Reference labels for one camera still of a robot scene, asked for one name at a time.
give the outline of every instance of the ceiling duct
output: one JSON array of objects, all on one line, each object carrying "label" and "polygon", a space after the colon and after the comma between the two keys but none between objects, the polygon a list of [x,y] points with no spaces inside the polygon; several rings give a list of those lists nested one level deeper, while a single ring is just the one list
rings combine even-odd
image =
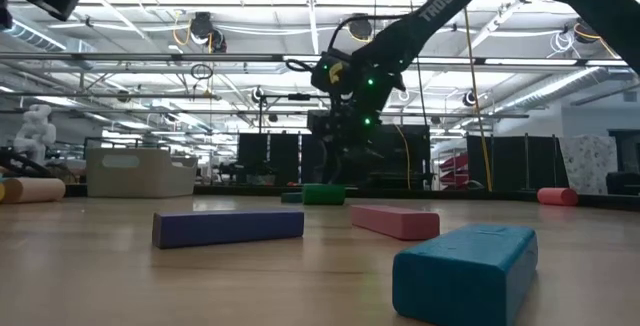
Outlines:
[{"label": "ceiling duct", "polygon": [[[3,31],[5,34],[21,40],[39,50],[45,52],[96,52],[97,50],[85,41],[51,35],[48,31],[40,29],[34,23],[14,18],[13,26]],[[90,70],[95,65],[93,61],[65,61],[69,66],[78,66],[84,70]]]},{"label": "ceiling duct", "polygon": [[513,101],[496,107],[494,112],[503,113],[515,109],[531,110],[611,79],[630,80],[633,75],[633,72],[618,73],[606,67],[590,67],[568,75],[551,76],[525,88],[522,91],[525,93],[524,96],[514,96]]}]

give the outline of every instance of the yellow cable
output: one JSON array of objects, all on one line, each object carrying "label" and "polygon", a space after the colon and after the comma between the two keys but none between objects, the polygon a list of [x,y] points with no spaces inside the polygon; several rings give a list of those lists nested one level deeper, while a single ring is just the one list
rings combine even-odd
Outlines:
[{"label": "yellow cable", "polygon": [[487,189],[493,191],[493,182],[491,181],[491,169],[489,168],[489,152],[487,151],[487,141],[484,138],[484,128],[482,127],[482,117],[480,117],[480,104],[478,100],[478,88],[476,86],[476,71],[473,65],[473,47],[471,45],[471,29],[469,26],[469,12],[464,8],[464,18],[467,22],[467,47],[469,48],[469,65],[471,66],[471,81],[473,83],[473,97],[475,98],[475,111],[478,114],[478,125],[480,125],[480,138],[482,139],[482,153],[484,156],[484,169],[487,173]]},{"label": "yellow cable", "polygon": [[575,26],[573,26],[573,32],[577,33],[578,35],[580,35],[580,36],[582,36],[584,38],[600,41],[602,46],[604,46],[605,50],[607,50],[607,52],[609,52],[609,55],[611,55],[611,57],[613,57],[613,58],[618,58],[619,57],[618,55],[616,55],[615,52],[613,52],[611,47],[609,45],[607,45],[607,43],[604,41],[602,36],[594,36],[594,35],[586,34],[584,32],[580,32],[580,31],[578,31],[578,24],[575,24]]},{"label": "yellow cable", "polygon": [[402,141],[404,141],[404,149],[407,152],[407,188],[411,190],[411,159],[409,158],[409,144],[407,143],[407,139],[404,137],[402,130],[400,130],[400,127],[398,127],[398,125],[396,124],[394,124],[393,126],[396,127],[398,133],[400,134],[400,137],[402,137]]},{"label": "yellow cable", "polygon": [[[175,26],[178,26],[178,17],[176,17],[176,23]],[[191,20],[189,20],[189,24],[187,25],[187,38],[184,39],[184,41],[180,41],[180,39],[178,38],[178,30],[177,29],[173,29],[173,39],[176,41],[176,43],[180,46],[186,46],[189,43],[189,37],[191,37]]]}]

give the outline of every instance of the blue block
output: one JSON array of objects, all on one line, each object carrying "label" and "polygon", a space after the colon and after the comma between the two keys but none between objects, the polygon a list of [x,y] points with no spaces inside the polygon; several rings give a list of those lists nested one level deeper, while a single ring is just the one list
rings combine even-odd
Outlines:
[{"label": "blue block", "polygon": [[153,244],[167,249],[300,237],[298,210],[213,211],[153,215]]},{"label": "blue block", "polygon": [[537,264],[534,230],[463,227],[395,256],[393,307],[441,326],[510,326]]}]

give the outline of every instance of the red cylinder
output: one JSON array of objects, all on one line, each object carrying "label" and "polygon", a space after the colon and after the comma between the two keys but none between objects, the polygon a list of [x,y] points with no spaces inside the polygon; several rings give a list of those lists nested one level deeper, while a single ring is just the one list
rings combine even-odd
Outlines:
[{"label": "red cylinder", "polygon": [[538,202],[543,205],[575,206],[578,193],[570,188],[543,188],[538,191]]}]

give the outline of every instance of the ceiling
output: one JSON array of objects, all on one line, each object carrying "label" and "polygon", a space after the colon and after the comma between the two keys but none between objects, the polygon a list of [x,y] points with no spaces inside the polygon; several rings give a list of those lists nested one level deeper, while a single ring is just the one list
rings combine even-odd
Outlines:
[{"label": "ceiling", "polygon": [[[314,55],[325,50],[333,30],[346,17],[355,12],[369,14],[401,14],[411,10],[411,3],[420,5],[426,0],[80,0],[70,20],[61,23],[44,11],[22,0],[11,0],[10,11],[15,18],[32,26],[54,40],[79,39],[100,53],[206,53],[204,47],[189,42],[184,28],[196,11],[209,11],[216,27],[224,33],[229,54],[285,54]],[[530,0],[520,5],[518,0],[474,0],[469,6],[470,30],[474,44],[473,55],[481,58],[529,58],[563,59],[593,58],[607,59],[611,55],[599,42],[584,45],[579,42],[569,47],[568,39],[558,36],[565,25],[572,26],[578,15],[569,6],[551,0]],[[483,30],[499,19],[498,27],[479,39]],[[376,24],[382,29],[387,22]],[[466,56],[465,17],[458,14],[424,46],[421,55],[431,57]],[[356,41],[348,32],[339,33],[336,47],[352,52],[363,43]],[[2,52],[42,52],[8,35],[0,35]],[[60,84],[47,85],[48,92],[78,92],[80,73],[77,67],[57,61],[17,61],[19,64],[46,74]],[[98,81],[88,92],[115,93],[119,90],[147,94],[180,94],[185,89],[190,94],[202,94],[207,89],[222,99],[135,99],[120,102],[109,98],[78,99],[91,109],[102,107],[116,109],[152,109],[164,105],[174,112],[180,110],[251,110],[251,92],[257,86],[266,94],[286,95],[303,92],[316,93],[310,84],[309,74],[288,72],[283,65],[260,62],[215,62],[214,76],[198,81],[188,70],[194,63],[174,64],[158,62],[99,61],[95,70],[110,70],[104,81]],[[164,74],[124,72],[128,67],[167,68]],[[88,71],[84,86],[102,76],[97,71]],[[531,86],[550,74],[551,71],[527,67],[479,67],[476,70],[478,93],[483,97],[484,107],[493,107],[516,92]],[[442,65],[424,67],[420,72],[411,68],[404,74],[408,93],[394,92],[385,111],[422,111],[419,97],[420,86],[424,91],[424,107],[427,112],[469,112],[462,103],[462,95],[472,87],[472,75],[468,66]],[[20,85],[12,85],[15,91]],[[272,111],[304,111],[323,107],[317,100],[309,102],[282,100],[271,106]],[[175,128],[162,125],[159,117],[146,114],[118,115],[102,114],[109,120],[131,120],[149,122],[154,128]],[[197,115],[200,121],[221,131],[247,130],[255,126],[255,117],[240,119],[232,115]],[[399,122],[399,117],[390,117],[387,122]],[[422,118],[403,118],[402,122],[422,123]],[[306,121],[300,116],[282,116],[278,123],[270,126],[304,127]]]}]

